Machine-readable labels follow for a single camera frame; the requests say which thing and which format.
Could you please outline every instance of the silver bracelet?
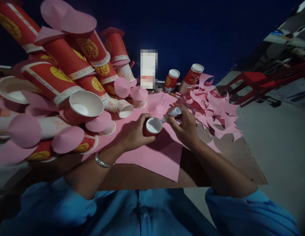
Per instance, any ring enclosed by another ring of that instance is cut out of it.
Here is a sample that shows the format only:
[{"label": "silver bracelet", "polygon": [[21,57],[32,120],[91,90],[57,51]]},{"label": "silver bracelet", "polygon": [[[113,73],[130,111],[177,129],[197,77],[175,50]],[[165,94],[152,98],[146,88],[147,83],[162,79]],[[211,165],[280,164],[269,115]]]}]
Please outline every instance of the silver bracelet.
[{"label": "silver bracelet", "polygon": [[99,157],[98,157],[99,152],[100,152],[100,151],[97,151],[97,152],[96,152],[96,156],[95,156],[96,163],[97,163],[99,166],[101,166],[102,168],[109,168],[110,165],[105,164],[104,162],[102,162],[102,161],[99,159]]}]

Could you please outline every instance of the gray floor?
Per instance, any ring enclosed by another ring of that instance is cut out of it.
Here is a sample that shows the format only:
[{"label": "gray floor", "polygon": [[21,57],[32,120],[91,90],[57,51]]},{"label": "gray floor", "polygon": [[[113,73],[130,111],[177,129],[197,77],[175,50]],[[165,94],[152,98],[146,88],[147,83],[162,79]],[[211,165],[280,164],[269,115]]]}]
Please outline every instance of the gray floor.
[{"label": "gray floor", "polygon": [[[225,85],[239,72],[232,71],[218,85]],[[239,95],[246,94],[243,89]],[[305,108],[285,102],[277,108],[256,102],[238,108],[237,126],[243,131],[269,185],[259,188],[287,209],[305,232]],[[212,222],[205,203],[208,188],[185,188],[185,194]]]}]

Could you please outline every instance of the table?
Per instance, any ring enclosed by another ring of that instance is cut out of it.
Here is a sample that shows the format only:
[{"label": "table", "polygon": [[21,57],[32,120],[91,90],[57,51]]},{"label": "table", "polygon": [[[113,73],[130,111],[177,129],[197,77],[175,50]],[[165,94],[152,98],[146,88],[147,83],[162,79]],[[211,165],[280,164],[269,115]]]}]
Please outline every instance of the table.
[{"label": "table", "polygon": [[[209,130],[197,125],[198,136],[206,143],[212,140]],[[220,140],[214,137],[222,156],[238,167],[256,184],[267,184],[248,145],[242,138],[235,142],[232,134],[224,135]],[[33,170],[16,186],[19,191],[41,181],[54,181],[74,168],[81,161],[80,154],[66,154],[47,163],[30,163]],[[211,183],[194,154],[183,148],[178,182],[169,180],[134,164],[116,164],[103,181],[101,190],[149,189],[208,187]]]}]

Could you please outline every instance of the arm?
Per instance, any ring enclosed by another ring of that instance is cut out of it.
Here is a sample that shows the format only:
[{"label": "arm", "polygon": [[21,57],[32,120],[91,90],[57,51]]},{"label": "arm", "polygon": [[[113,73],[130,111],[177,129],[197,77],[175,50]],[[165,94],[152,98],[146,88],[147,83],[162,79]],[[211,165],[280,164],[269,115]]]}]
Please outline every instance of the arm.
[{"label": "arm", "polygon": [[196,133],[195,116],[184,105],[175,107],[182,111],[182,124],[178,125],[173,117],[168,117],[168,123],[175,131],[178,139],[187,146],[198,158],[211,180],[215,192],[222,196],[242,198],[254,193],[258,187],[233,164],[207,146]]},{"label": "arm", "polygon": [[137,149],[155,140],[154,136],[143,136],[144,121],[150,117],[152,117],[150,114],[141,114],[127,136],[121,137],[113,145],[99,152],[99,160],[110,165],[109,168],[99,166],[94,158],[90,158],[66,174],[65,180],[72,189],[85,199],[93,198],[112,165],[124,152]]}]

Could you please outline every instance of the gold circle emblem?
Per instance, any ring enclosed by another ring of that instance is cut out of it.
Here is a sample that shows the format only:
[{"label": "gold circle emblem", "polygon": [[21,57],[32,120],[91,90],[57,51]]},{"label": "gold circle emblem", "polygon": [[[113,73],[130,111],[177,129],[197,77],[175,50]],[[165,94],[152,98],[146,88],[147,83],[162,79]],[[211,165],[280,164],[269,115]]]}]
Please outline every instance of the gold circle emblem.
[{"label": "gold circle emblem", "polygon": [[78,38],[76,39],[76,42],[78,43],[85,56],[89,58],[96,58],[99,55],[97,45],[90,39]]},{"label": "gold circle emblem", "polygon": [[95,70],[99,75],[102,76],[105,76],[110,73],[110,67],[108,64],[105,64],[104,66],[101,67],[95,67]]},{"label": "gold circle emblem", "polygon": [[28,161],[43,161],[47,159],[51,153],[49,151],[41,151],[41,152],[36,152],[32,155],[30,155],[27,160]]},{"label": "gold circle emblem", "polygon": [[108,89],[108,92],[109,92],[109,93],[111,93],[111,94],[114,95],[114,96],[117,96],[117,94],[115,93],[114,88],[113,88],[111,85],[108,86],[107,89]]},{"label": "gold circle emblem", "polygon": [[169,76],[167,76],[167,79],[166,79],[166,81],[165,81],[165,84],[168,86],[170,83],[171,83],[171,80],[170,80]]},{"label": "gold circle emblem", "polygon": [[67,77],[63,72],[61,72],[60,70],[58,70],[56,67],[51,67],[50,68],[51,70],[51,73],[61,79],[61,80],[64,80],[64,81],[67,81],[67,82],[71,82],[71,83],[74,83],[74,81],[72,81],[69,77]]},{"label": "gold circle emblem", "polygon": [[0,24],[8,31],[11,36],[14,37],[15,40],[18,41],[21,38],[22,35],[18,26],[1,13]]},{"label": "gold circle emblem", "polygon": [[82,54],[80,54],[79,52],[77,52],[75,49],[73,49],[74,52],[76,53],[77,56],[79,56],[81,59],[83,59],[84,61],[86,61],[86,59],[82,56]]},{"label": "gold circle emblem", "polygon": [[89,144],[88,143],[84,143],[84,144],[80,144],[78,147],[76,147],[73,151],[74,152],[85,152],[87,151],[89,148]]},{"label": "gold circle emblem", "polygon": [[98,90],[100,92],[104,91],[103,86],[101,85],[101,83],[99,82],[99,80],[96,77],[92,78],[91,84],[95,88],[95,90]]}]

